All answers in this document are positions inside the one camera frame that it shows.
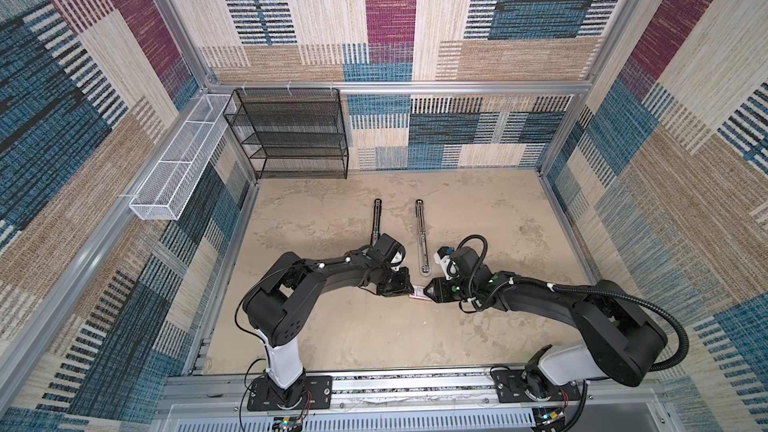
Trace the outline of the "red white staple box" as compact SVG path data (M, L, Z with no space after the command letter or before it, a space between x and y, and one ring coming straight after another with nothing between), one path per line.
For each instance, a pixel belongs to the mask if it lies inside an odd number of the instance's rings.
M424 293L424 289L422 287L417 287L417 286L413 287L413 291L408 295L408 297L416 300L423 300L423 301L429 301L429 302L432 301L432 299L429 298Z

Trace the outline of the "grey silver stapler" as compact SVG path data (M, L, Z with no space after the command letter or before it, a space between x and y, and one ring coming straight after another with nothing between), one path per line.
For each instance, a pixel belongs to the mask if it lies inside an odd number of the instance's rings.
M423 277L429 277L431 275L431 268L428 256L424 202L422 199L415 201L415 215L417 219L420 274Z

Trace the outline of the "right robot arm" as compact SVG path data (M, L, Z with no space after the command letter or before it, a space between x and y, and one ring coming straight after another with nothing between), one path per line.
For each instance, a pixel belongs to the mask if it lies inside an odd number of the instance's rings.
M602 280L594 286L565 286L501 271L492 272L468 246L442 247L434 255L442 276L425 288L436 303L456 302L471 313L494 309L528 313L576 329L578 341L546 345L526 364L521 380L533 400L549 399L571 382L611 379L638 386L668 344L651 308Z

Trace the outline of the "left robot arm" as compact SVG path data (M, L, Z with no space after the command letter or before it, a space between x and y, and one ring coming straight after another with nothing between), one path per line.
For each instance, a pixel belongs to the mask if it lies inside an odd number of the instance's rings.
M302 258L289 251L278 257L241 299L238 327L263 344L264 375L248 385L249 411L327 408L328 376L311 378L302 363L299 336L323 296L344 288L377 297L408 296L414 291L403 264L405 247L387 234L339 257Z

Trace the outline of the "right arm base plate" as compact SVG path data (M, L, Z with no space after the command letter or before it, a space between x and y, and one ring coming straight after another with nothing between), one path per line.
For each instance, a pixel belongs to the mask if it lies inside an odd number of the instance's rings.
M557 402L571 404L582 397L582 387L576 382L557 386L538 372L508 366L489 369L500 403Z

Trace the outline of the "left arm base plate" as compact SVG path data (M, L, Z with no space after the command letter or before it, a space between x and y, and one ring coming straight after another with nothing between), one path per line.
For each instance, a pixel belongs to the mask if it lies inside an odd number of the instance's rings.
M246 405L249 412L326 410L330 408L333 378L304 374L287 389L282 389L271 378L262 375L252 380L249 389Z

